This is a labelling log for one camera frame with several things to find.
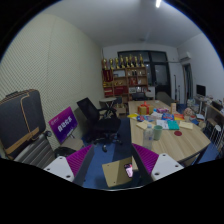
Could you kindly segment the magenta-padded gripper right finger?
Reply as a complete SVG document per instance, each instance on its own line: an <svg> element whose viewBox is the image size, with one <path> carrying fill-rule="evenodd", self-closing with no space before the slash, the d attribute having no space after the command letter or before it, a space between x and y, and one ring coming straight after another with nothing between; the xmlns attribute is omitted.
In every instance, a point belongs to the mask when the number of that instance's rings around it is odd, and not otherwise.
<svg viewBox="0 0 224 224"><path fill-rule="evenodd" d="M183 169L168 154L157 154L137 144L132 144L132 154L144 185Z"/></svg>

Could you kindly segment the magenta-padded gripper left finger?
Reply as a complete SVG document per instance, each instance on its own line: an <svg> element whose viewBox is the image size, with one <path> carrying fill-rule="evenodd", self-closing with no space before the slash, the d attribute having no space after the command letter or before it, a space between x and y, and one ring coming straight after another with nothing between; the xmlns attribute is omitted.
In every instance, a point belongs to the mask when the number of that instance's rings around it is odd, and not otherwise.
<svg viewBox="0 0 224 224"><path fill-rule="evenodd" d="M94 146L89 145L67 157L57 157L44 170L82 186L93 156Z"/></svg>

